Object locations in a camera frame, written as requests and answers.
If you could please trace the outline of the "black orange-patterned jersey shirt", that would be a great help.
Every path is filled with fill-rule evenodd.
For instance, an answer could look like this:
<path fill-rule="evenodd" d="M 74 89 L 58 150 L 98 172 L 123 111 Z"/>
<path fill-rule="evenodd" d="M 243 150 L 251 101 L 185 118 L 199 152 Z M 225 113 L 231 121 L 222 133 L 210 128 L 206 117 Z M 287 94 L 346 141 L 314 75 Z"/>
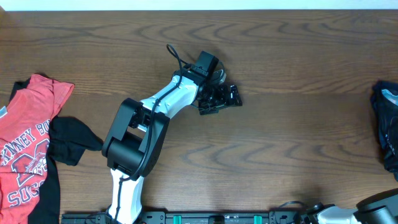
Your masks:
<path fill-rule="evenodd" d="M 388 90 L 373 91 L 370 102 L 376 117 L 383 166 L 397 181 L 397 95 Z"/>

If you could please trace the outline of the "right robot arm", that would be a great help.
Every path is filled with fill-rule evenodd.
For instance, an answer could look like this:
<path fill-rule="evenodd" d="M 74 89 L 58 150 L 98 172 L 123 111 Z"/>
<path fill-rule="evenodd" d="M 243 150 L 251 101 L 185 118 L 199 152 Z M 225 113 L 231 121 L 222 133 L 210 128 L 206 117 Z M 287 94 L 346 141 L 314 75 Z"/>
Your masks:
<path fill-rule="evenodd" d="M 300 224 L 397 224 L 397 189 L 372 195 L 355 208 L 318 203 L 298 215 Z"/>

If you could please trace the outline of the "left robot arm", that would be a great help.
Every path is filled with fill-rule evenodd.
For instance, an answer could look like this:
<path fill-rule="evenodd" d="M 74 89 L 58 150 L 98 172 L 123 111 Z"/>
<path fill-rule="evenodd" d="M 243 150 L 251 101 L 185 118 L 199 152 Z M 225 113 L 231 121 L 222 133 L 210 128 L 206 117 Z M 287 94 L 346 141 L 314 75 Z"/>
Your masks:
<path fill-rule="evenodd" d="M 112 223 L 134 223 L 141 211 L 144 178 L 154 168 L 170 120 L 197 102 L 201 115 L 242 106 L 236 85 L 227 85 L 224 70 L 202 77 L 183 68 L 153 96 L 120 105 L 102 148 L 113 178 L 113 199 L 108 208 Z"/>

